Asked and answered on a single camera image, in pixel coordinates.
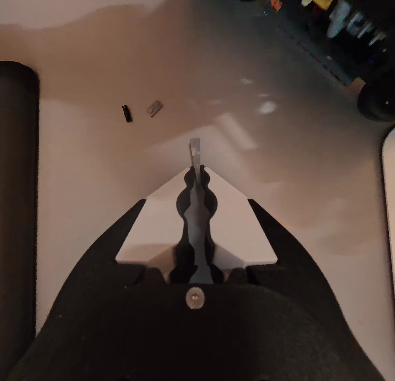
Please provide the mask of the grey lego car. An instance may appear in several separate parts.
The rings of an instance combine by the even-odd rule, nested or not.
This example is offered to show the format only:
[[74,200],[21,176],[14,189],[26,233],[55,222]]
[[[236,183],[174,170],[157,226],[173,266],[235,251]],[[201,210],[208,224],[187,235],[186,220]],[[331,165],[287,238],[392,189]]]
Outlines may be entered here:
[[357,109],[394,122],[395,0],[239,0],[309,54],[340,86],[357,88]]

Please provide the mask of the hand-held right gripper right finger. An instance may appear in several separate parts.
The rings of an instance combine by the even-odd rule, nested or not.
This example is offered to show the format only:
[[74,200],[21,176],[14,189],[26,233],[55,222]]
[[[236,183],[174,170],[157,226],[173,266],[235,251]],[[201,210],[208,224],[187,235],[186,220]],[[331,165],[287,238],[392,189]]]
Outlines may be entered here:
[[201,165],[205,228],[205,259],[213,283],[225,281],[224,271],[278,261],[249,199],[208,167]]

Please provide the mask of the white book stand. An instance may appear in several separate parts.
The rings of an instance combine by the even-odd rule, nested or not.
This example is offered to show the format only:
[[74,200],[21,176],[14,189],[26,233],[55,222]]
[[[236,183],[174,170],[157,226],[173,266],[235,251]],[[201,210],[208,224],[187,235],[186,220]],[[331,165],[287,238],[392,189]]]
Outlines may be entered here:
[[395,265],[395,129],[388,133],[382,146],[383,182],[392,266]]

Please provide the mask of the black perforated pad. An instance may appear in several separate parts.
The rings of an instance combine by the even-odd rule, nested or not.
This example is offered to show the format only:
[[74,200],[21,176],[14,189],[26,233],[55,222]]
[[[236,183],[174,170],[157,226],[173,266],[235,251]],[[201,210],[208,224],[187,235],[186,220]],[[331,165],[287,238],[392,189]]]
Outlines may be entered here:
[[0,63],[0,379],[36,332],[40,81],[33,69]]

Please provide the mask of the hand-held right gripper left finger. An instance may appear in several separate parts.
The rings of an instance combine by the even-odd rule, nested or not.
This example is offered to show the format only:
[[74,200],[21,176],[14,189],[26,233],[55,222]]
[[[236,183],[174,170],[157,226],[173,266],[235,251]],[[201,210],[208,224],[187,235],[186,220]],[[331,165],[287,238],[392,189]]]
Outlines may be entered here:
[[197,270],[185,213],[191,205],[194,167],[150,194],[124,240],[116,262],[157,268],[171,283],[189,283]]

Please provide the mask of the grey two-stud lego plate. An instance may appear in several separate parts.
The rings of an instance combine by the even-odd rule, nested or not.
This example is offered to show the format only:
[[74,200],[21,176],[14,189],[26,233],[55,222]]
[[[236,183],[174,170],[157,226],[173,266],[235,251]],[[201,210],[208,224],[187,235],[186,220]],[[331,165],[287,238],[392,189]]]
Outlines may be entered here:
[[160,102],[159,100],[156,100],[153,102],[146,110],[148,115],[153,118],[162,108],[163,108],[163,103]]

